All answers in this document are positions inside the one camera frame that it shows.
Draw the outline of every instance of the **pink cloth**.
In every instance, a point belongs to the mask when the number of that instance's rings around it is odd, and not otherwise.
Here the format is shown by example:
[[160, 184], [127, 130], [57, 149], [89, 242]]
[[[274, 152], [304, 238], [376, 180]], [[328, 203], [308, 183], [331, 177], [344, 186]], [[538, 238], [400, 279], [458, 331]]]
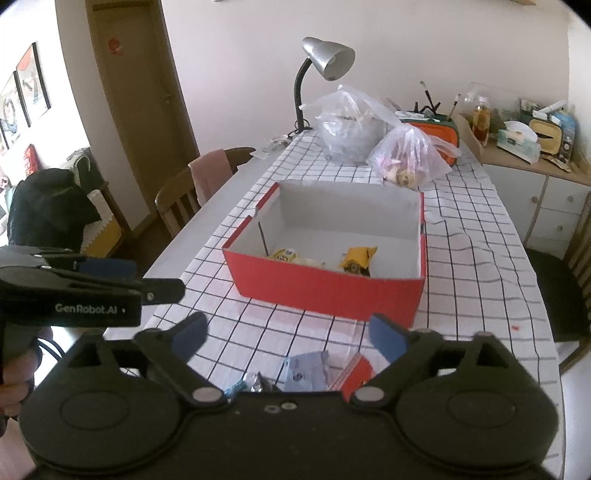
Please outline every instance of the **pink cloth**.
[[203, 206], [232, 177], [232, 169], [223, 150], [206, 153], [189, 164], [197, 201]]

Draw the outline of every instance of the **cabinet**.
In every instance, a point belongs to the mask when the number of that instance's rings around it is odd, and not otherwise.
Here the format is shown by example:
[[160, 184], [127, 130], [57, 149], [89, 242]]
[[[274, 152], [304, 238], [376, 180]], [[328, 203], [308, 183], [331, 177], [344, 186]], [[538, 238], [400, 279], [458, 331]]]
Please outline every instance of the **cabinet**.
[[519, 238], [528, 248], [563, 258], [591, 192], [591, 179], [580, 173], [554, 171], [558, 168], [542, 160], [528, 165], [493, 148], [484, 149], [483, 167]]

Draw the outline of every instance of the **checkered tablecloth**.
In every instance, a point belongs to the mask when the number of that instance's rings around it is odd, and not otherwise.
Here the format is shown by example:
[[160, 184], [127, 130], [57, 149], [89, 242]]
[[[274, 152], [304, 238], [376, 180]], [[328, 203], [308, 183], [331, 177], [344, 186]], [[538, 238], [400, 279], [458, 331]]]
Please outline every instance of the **checkered tablecloth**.
[[[328, 163], [314, 132], [287, 147], [217, 228], [181, 276], [187, 293], [162, 305], [146, 327], [166, 329], [191, 310], [210, 318], [209, 338], [189, 362], [220, 388], [246, 372], [260, 371], [282, 386], [284, 359], [328, 350], [332, 377], [361, 351], [375, 371], [387, 365], [368, 339], [365, 323], [242, 297], [232, 282], [221, 247], [268, 188], [278, 180], [382, 183], [369, 167]], [[423, 188], [428, 277], [414, 328], [431, 328], [448, 339], [494, 333], [554, 402], [560, 431], [546, 468], [563, 466], [564, 417], [556, 347], [535, 274], [490, 178], [462, 144], [453, 171]]]

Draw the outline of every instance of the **black chair cushion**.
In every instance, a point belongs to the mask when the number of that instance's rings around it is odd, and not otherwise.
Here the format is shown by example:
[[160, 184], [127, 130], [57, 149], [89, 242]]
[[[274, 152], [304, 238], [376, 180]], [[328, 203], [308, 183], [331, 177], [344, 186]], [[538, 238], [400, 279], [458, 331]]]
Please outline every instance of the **black chair cushion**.
[[527, 248], [527, 256], [538, 277], [555, 342], [589, 336], [589, 320], [583, 292], [565, 261]]

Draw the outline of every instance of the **black coat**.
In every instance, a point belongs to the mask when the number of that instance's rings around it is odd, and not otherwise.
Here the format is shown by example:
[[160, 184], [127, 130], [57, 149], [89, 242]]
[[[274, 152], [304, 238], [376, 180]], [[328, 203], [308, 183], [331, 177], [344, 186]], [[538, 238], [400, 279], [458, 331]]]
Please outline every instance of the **black coat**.
[[70, 170], [40, 170], [17, 185], [8, 215], [8, 243], [79, 252], [84, 227], [99, 220]]

